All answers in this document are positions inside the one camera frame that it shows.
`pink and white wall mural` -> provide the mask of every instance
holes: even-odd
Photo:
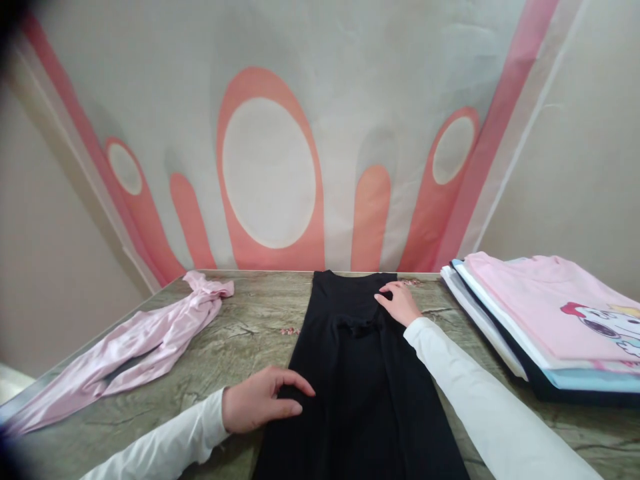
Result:
[[[162,286],[438,270],[557,4],[60,0],[23,31]]]

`table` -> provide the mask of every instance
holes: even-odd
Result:
[[[302,326],[311,293],[312,273],[204,272],[212,279],[235,282],[235,295],[224,300],[214,322],[191,341],[171,372],[161,379],[131,392],[101,399],[62,422],[21,437],[18,444],[23,447],[37,478],[76,480],[219,388],[238,383],[267,365],[287,366],[297,336],[282,335],[281,330]],[[452,340],[504,383],[605,479],[638,478],[640,411],[539,402],[526,385],[507,376],[502,364],[440,284],[439,275],[399,276],[417,281],[410,288],[425,316],[434,320]],[[139,309],[160,308],[190,292],[188,284],[178,279]],[[117,324],[128,320],[134,312]],[[10,415],[24,404],[99,338],[2,406],[0,416]],[[493,478],[442,394],[441,399],[471,478]],[[182,478],[250,478],[261,435],[258,431],[230,437],[223,448],[214,450],[208,462],[190,466]]]

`pink clothing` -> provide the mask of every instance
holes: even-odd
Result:
[[[187,272],[193,292],[158,310],[138,312],[69,364],[11,418],[9,432],[21,435],[60,421],[100,397],[144,385],[168,373],[196,336],[215,318],[233,282],[207,281]],[[126,361],[150,352],[107,384],[103,379]]]
[[[575,263],[542,256],[505,263],[478,252],[466,257],[465,266],[554,357],[639,360],[640,303]]]

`white sleeve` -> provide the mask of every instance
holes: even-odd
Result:
[[[602,478],[431,320],[414,320],[404,336],[496,480]]]
[[[140,437],[81,480],[175,480],[193,462],[205,462],[229,436],[222,424],[223,390]]]

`snoopy print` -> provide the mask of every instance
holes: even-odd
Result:
[[[598,310],[568,302],[560,310],[567,315],[578,317],[594,332],[615,340],[616,344],[628,354],[640,357],[640,311],[616,305],[610,305],[610,308],[612,308],[611,311]]]

